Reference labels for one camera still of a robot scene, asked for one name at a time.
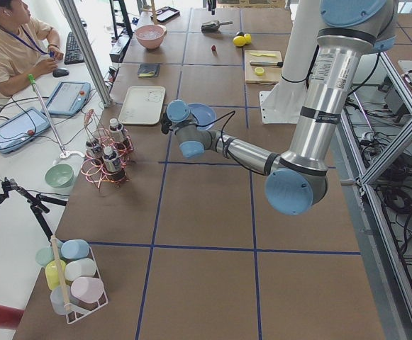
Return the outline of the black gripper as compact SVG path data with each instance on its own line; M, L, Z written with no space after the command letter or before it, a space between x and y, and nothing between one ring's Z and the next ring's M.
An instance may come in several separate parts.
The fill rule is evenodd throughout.
M160 125L162 133L169 134L169 132L171 131L172 121L169 119L166 113L162 114Z

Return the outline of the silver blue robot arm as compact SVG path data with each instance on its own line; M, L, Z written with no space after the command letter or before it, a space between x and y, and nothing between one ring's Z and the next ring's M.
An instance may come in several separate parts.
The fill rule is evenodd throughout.
M325 155L360 59L393 46L397 8L397 1L320 1L313 74L290 148L284 153L267 151L222 130L201 130L182 100L168 105L162 132L173 131L186 158L212 150L265 175L265 195L275 210L285 215L306 212L327 192Z

